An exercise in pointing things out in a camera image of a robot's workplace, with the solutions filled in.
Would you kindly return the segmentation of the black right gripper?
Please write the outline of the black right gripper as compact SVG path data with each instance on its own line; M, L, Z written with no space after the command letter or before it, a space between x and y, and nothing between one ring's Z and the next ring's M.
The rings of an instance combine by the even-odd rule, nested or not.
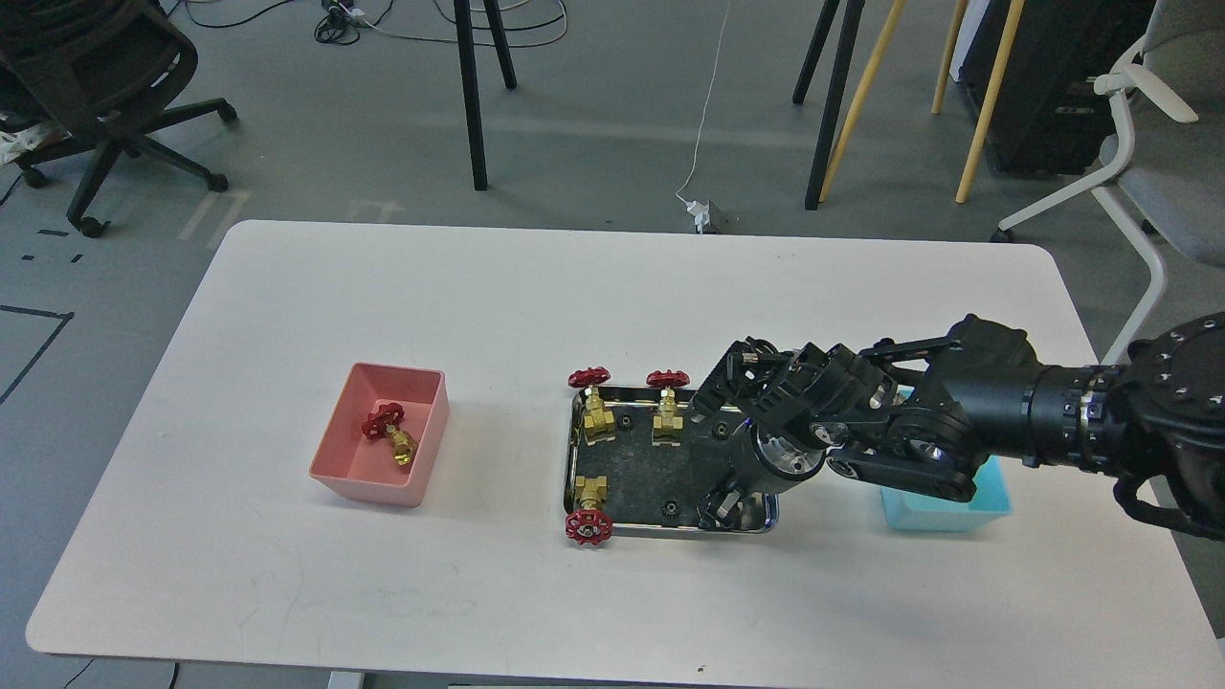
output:
M751 494L780 494L818 474L831 447L855 443L853 424L900 401L910 371L835 345L778 349L733 342L691 398L695 423L734 406L744 423L729 440L729 470L697 501L699 528L747 532Z

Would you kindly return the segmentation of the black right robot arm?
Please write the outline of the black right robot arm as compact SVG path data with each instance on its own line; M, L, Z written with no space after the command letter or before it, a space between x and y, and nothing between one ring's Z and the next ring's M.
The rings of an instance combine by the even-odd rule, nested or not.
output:
M1134 341L1125 367L1044 365L1025 331L974 314L866 349L736 341L688 405L695 422L725 405L746 417L699 525L731 528L747 497L823 467L969 501L986 459L1014 456L1114 477L1129 519L1221 541L1223 345L1221 314Z

